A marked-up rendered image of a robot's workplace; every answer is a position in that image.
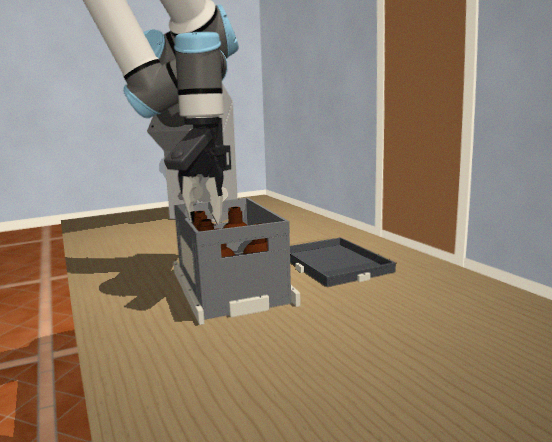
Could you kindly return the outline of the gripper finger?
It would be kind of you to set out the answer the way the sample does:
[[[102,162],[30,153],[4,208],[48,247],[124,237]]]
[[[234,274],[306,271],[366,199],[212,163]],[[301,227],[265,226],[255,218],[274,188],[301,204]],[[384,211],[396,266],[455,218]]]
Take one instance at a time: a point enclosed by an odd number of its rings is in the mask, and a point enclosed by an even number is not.
[[[213,208],[212,216],[214,217],[217,225],[220,224],[222,216],[223,202],[228,198],[228,191],[223,188],[223,170],[219,166],[218,161],[212,162],[212,169],[209,172],[209,179],[206,182],[206,188],[211,195],[211,205]]]
[[[189,219],[193,223],[195,214],[193,204],[201,198],[203,194],[203,188],[199,186],[199,176],[191,177],[191,174],[186,171],[179,170],[178,181]]]

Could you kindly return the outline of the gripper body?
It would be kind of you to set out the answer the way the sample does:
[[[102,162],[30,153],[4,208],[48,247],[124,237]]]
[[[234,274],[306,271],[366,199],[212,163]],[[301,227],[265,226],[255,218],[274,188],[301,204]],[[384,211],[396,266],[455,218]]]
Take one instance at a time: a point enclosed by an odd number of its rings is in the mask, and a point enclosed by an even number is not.
[[[195,161],[190,165],[186,170],[187,173],[191,174],[191,177],[197,176],[197,174],[202,174],[203,177],[209,177],[209,172],[212,169],[212,161],[218,160],[219,166],[223,171],[231,169],[231,150],[230,145],[223,145],[223,128],[222,128],[222,118],[219,117],[209,117],[209,118],[184,118],[185,125],[193,125],[193,128],[196,129],[207,129],[209,127],[213,139],[209,144],[204,148],[204,150],[199,154]],[[196,123],[203,123],[195,125]],[[206,124],[206,123],[217,123],[217,124]],[[219,148],[212,148],[219,147]],[[227,165],[227,156],[226,153],[229,152],[229,165]],[[224,164],[225,161],[225,164]]]

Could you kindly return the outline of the grey plastic crate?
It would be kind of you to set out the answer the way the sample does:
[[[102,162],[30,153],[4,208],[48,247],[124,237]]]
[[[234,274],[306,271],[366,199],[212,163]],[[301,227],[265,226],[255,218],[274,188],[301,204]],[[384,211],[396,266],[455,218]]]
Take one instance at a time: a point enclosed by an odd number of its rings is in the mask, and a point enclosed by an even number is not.
[[[204,320],[230,315],[229,302],[235,300],[268,295],[269,308],[291,304],[289,221],[250,198],[225,200],[222,212],[230,207],[240,207],[248,226],[223,229],[229,222],[214,223],[216,230],[199,232],[185,204],[174,205],[179,265]],[[263,238],[268,251],[243,254],[252,240]],[[235,256],[221,256],[221,244],[226,243]]]

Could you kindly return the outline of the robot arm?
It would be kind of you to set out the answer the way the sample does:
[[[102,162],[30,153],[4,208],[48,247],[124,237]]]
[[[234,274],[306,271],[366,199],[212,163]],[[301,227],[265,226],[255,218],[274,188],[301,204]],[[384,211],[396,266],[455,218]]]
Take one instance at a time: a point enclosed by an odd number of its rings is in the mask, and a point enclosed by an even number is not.
[[[223,115],[226,59],[239,48],[223,6],[211,0],[160,1],[172,18],[164,35],[143,32],[126,0],[83,0],[139,115],[158,114],[168,127],[185,125],[184,118]],[[192,128],[164,159],[167,169],[186,171],[212,139],[210,129]]]

